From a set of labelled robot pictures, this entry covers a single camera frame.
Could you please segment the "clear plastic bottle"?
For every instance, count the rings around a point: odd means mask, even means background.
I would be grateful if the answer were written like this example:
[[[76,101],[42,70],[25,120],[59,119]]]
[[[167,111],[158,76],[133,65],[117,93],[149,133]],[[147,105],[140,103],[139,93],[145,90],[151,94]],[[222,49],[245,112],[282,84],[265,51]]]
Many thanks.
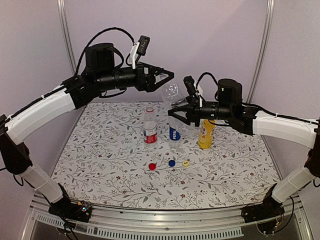
[[[174,82],[167,82],[161,87],[161,96],[168,109],[173,108],[172,103],[175,100],[179,100],[184,97],[179,86]]]

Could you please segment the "red-capped clear bottle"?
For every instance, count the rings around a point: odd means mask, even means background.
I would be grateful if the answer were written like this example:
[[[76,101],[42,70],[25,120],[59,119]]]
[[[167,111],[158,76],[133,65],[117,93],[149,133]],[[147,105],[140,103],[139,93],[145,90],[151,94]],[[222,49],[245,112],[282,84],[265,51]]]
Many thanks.
[[[143,118],[143,137],[144,143],[149,147],[157,143],[158,122],[155,109],[149,105],[145,109]]]

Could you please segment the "yellow juice bottle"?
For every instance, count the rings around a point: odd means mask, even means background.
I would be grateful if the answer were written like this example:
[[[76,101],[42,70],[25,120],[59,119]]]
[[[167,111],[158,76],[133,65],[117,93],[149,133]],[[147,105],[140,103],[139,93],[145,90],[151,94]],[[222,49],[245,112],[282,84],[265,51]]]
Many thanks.
[[[201,125],[198,137],[198,146],[201,149],[209,149],[211,147],[214,139],[214,130],[215,125],[205,119]]]

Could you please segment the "pale yellow bottle cap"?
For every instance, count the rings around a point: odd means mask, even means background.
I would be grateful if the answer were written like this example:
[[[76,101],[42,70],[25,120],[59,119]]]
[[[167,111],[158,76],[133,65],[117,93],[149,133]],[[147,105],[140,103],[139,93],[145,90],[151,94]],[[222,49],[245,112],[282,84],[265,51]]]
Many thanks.
[[[182,162],[182,165],[183,165],[184,167],[188,167],[188,166],[190,165],[190,162],[189,162],[188,160],[183,161],[183,162]]]

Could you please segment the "blue Pepsi bottle cap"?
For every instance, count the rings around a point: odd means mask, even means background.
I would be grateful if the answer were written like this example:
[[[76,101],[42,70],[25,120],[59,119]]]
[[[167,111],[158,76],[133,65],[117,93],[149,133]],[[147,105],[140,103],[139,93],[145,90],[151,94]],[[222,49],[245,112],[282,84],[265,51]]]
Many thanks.
[[[176,162],[175,162],[174,160],[170,160],[170,161],[168,162],[168,165],[169,165],[170,167],[174,167],[174,166],[176,165]]]

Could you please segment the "red bottle cap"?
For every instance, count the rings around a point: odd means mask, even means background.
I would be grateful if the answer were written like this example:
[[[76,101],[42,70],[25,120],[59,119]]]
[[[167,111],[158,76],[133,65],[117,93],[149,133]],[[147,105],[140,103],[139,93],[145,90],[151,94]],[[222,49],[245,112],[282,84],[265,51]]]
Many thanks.
[[[157,165],[155,163],[150,163],[148,165],[149,170],[154,171],[156,169]]]

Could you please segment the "Pepsi bottle blue label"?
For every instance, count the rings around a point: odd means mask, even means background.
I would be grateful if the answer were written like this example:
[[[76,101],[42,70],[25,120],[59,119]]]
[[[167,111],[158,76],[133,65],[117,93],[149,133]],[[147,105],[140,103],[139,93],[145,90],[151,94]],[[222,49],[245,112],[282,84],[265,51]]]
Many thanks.
[[[190,131],[193,128],[189,125],[184,124],[180,120],[173,116],[168,117],[169,124],[169,146],[172,149],[178,149],[182,143],[187,139]]]

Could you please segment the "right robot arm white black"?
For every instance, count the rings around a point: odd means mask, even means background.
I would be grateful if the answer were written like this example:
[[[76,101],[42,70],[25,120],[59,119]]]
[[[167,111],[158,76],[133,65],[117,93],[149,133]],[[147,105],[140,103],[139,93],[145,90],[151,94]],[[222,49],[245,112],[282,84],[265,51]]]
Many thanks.
[[[245,135],[269,136],[298,143],[309,149],[306,162],[276,183],[259,206],[262,218],[269,218],[283,203],[320,176],[320,121],[272,113],[243,103],[242,85],[233,79],[217,81],[216,101],[205,101],[191,77],[184,79],[187,104],[168,111],[168,115],[186,125],[199,126],[201,120],[223,120],[226,126]]]

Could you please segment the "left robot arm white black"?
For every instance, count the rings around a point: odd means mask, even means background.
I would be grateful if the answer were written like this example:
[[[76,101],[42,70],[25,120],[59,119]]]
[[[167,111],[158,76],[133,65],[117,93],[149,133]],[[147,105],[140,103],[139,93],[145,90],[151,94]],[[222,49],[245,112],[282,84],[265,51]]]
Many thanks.
[[[137,61],[139,56],[145,55],[146,49],[143,44],[134,43],[130,52],[131,65],[123,67],[115,64],[114,55],[122,54],[112,43],[87,46],[81,54],[86,63],[81,74],[63,81],[18,112],[0,117],[0,153],[6,170],[29,182],[63,217],[74,213],[74,205],[64,188],[32,162],[24,141],[57,117],[102,98],[104,92],[134,87],[151,93],[172,80],[173,72]]]

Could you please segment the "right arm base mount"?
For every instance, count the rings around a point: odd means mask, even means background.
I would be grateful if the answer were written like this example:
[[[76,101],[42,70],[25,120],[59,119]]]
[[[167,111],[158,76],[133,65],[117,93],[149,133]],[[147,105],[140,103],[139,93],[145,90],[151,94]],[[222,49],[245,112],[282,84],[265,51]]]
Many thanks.
[[[245,223],[272,218],[271,221],[262,222],[257,225],[258,230],[264,235],[274,234],[278,230],[284,213],[283,204],[277,202],[271,196],[267,196],[262,203],[250,203],[241,209],[241,216]]]

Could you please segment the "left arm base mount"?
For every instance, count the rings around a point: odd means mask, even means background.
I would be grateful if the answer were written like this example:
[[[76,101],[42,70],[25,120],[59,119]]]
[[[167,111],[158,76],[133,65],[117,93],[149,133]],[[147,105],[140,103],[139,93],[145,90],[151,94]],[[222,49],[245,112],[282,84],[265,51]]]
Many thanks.
[[[91,203],[84,200],[72,202],[64,187],[60,183],[58,185],[62,190],[62,199],[50,203],[48,212],[63,219],[88,223],[92,215]]]

